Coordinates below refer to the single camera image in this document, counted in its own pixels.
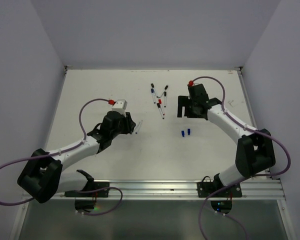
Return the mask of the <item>red marker pen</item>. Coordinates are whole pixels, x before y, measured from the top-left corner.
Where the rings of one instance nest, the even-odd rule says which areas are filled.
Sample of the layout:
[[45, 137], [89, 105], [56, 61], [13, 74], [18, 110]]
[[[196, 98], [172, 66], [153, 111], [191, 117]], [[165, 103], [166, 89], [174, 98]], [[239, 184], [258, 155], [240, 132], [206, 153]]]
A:
[[164, 107], [162, 106], [162, 100], [160, 98], [158, 98], [158, 105], [159, 105], [160, 111], [162, 113], [162, 118], [164, 119], [165, 118], [165, 112], [164, 112]]

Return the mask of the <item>blue marker pen body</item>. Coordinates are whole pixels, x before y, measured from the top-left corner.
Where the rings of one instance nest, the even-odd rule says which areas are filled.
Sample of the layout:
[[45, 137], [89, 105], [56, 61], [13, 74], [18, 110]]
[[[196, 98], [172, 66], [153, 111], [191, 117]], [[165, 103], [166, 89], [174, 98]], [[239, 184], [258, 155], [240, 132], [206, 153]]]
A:
[[143, 120], [141, 120], [139, 123], [138, 123], [138, 125], [136, 126], [136, 128], [135, 128], [135, 134], [138, 134], [139, 133], [139, 131], [140, 131], [140, 128], [141, 128], [141, 126], [142, 126], [142, 123], [143, 123]]

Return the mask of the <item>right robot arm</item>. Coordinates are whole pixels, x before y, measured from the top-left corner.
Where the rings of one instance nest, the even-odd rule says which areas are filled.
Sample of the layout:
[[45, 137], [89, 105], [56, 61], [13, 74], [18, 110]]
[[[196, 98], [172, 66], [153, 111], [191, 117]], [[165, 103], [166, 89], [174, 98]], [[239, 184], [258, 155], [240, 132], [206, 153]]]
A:
[[256, 128], [248, 131], [245, 125], [234, 117], [240, 125], [233, 122], [222, 107], [218, 98], [209, 98], [203, 84], [188, 84], [188, 96], [179, 96], [177, 117], [205, 119], [223, 130], [236, 144], [235, 161], [232, 166], [213, 177], [213, 192], [225, 196], [231, 190], [231, 183], [248, 179], [276, 163], [272, 140], [256, 134]]

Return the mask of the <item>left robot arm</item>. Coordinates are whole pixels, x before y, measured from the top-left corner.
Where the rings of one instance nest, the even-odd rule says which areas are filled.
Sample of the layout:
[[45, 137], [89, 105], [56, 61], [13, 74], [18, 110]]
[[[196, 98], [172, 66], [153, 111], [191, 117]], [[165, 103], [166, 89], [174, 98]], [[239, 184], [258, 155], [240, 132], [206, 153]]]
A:
[[109, 111], [84, 139], [66, 147], [44, 151], [37, 149], [26, 163], [17, 184], [40, 204], [61, 192], [79, 192], [89, 196], [94, 190], [94, 178], [84, 170], [63, 171], [75, 163], [101, 153], [120, 134], [132, 134], [136, 123], [130, 112]]

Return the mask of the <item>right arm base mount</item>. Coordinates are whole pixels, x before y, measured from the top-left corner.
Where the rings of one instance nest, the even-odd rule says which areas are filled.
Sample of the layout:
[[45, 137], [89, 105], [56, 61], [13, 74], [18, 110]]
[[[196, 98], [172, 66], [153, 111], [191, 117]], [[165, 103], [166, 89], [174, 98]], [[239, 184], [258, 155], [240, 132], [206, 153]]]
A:
[[[206, 198], [223, 187], [224, 186], [218, 176], [211, 179], [206, 175], [201, 181], [196, 183], [196, 190], [199, 198]], [[238, 183], [213, 195], [213, 198], [221, 198], [221, 200], [211, 200], [210, 206], [214, 211], [226, 215], [232, 210], [233, 199], [241, 198], [242, 196], [241, 185]]]

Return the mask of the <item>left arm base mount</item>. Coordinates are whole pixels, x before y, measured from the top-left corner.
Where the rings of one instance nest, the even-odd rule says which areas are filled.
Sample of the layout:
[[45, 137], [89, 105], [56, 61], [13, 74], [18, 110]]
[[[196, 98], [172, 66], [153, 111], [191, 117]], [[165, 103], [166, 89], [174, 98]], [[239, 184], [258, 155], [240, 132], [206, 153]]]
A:
[[103, 189], [99, 192], [94, 193], [79, 193], [79, 191], [87, 192], [93, 190], [99, 190], [105, 187], [109, 187], [110, 183], [107, 181], [95, 181], [95, 179], [85, 172], [84, 170], [78, 169], [76, 171], [80, 177], [83, 177], [86, 180], [86, 183], [79, 190], [70, 190], [64, 193], [65, 197], [68, 198], [89, 198], [92, 200], [75, 200], [74, 207], [76, 210], [81, 210], [85, 213], [91, 213], [93, 210], [97, 209], [97, 198], [107, 198], [109, 194], [109, 189]]

